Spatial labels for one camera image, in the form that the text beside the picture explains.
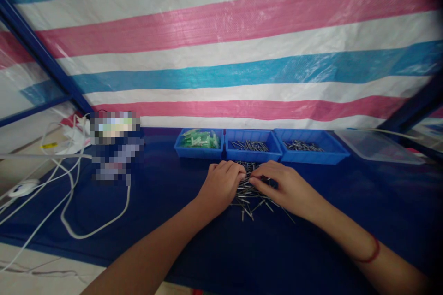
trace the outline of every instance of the blue table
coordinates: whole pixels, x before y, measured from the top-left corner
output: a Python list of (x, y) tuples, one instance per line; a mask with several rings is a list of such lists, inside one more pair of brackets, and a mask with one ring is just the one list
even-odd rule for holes
[[(173, 148), (179, 132), (144, 129), (143, 178), (132, 186), (129, 208), (122, 218), (90, 238), (75, 240), (60, 221), (60, 208), (28, 248), (108, 266), (198, 193), (211, 162), (179, 159)], [(74, 162), (65, 160), (65, 165)], [(441, 170), (430, 165), (370, 162), (354, 154), (335, 166), (288, 165), (400, 256), (423, 272), (431, 272), (433, 250), (441, 241)], [(66, 212), (78, 234), (89, 233), (118, 215), (126, 199), (126, 187), (93, 184), (90, 168), (90, 160), (84, 160)], [(67, 177), (48, 185), (0, 226), (0, 241), (22, 246), (69, 189)], [(195, 236), (166, 280), (218, 294), (375, 293), (349, 258), (317, 227), (295, 216), (293, 224), (281, 209), (271, 213), (260, 208), (254, 219), (245, 218), (242, 223), (239, 207), (230, 206)]]

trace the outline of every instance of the wrist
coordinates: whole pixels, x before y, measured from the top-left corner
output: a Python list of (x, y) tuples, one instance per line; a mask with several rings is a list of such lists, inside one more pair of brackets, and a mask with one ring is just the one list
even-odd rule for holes
[(210, 205), (202, 202), (198, 197), (194, 198), (188, 205), (193, 210), (196, 220), (204, 223), (204, 225), (209, 224), (219, 215)]

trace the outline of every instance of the hand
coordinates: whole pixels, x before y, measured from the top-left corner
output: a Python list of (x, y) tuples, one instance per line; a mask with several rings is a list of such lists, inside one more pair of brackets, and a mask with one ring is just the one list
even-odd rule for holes
[[(278, 182), (278, 189), (259, 178), (270, 177)], [(328, 202), (300, 176), (294, 168), (275, 161), (261, 164), (252, 172), (249, 182), (286, 210), (314, 222)]]
[(245, 176), (245, 168), (233, 161), (211, 164), (195, 201), (204, 208), (205, 213), (215, 218), (233, 201), (237, 187)]

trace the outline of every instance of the pink stripe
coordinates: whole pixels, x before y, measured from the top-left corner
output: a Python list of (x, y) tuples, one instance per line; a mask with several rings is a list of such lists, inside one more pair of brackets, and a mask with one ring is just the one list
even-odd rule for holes
[(255, 118), (260, 120), (312, 119), (332, 121), (354, 115), (388, 118), (405, 98), (370, 96), (349, 103), (323, 100), (305, 101), (189, 101), (140, 102), (133, 104), (97, 105), (95, 110), (136, 111), (137, 116), (186, 116), (203, 118)]
[(255, 39), (436, 9), (437, 0), (237, 0), (38, 35), (62, 58)]
[(11, 32), (0, 31), (0, 70), (11, 67), (16, 63), (33, 61), (34, 59)]

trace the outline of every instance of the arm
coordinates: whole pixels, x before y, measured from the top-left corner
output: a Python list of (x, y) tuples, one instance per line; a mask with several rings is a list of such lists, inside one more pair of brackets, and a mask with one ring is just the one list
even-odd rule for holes
[(211, 164), (197, 197), (124, 252), (82, 295), (154, 294), (186, 244), (229, 206), (245, 175), (232, 161)]
[[(428, 279), (414, 266), (380, 243), (378, 256), (373, 237), (343, 212), (328, 203), (293, 168), (270, 161), (252, 173), (250, 183), (288, 211), (324, 230), (354, 260), (369, 282), (382, 295), (423, 294)], [(274, 189), (258, 179), (271, 177), (279, 183)]]

